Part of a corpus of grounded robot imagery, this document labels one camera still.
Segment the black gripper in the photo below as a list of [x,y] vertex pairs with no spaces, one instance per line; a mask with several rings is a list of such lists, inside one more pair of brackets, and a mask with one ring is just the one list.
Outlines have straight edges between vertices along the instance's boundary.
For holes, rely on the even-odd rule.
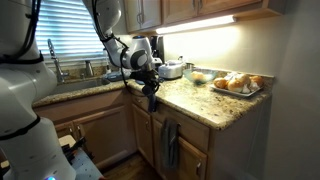
[[155,70],[135,71],[130,74],[130,78],[144,83],[142,92],[145,96],[154,96],[160,87],[160,81],[156,75]]

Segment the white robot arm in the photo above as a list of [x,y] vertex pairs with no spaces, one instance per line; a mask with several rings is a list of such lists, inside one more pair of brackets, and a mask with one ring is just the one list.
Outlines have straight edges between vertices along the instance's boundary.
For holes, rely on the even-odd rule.
[[131,45],[125,44],[113,33],[113,27],[121,18],[119,0],[82,0],[93,22],[94,29],[107,51],[113,66],[131,69],[130,78],[144,83],[142,92],[154,97],[160,83],[151,63],[151,46],[147,37],[134,36]]

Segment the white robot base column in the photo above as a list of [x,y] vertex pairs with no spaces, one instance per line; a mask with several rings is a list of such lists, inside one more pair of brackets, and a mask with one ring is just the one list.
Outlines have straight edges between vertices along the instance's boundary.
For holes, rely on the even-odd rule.
[[32,104],[57,85],[38,49],[41,0],[0,0],[0,147],[10,168],[4,180],[75,180],[54,124]]

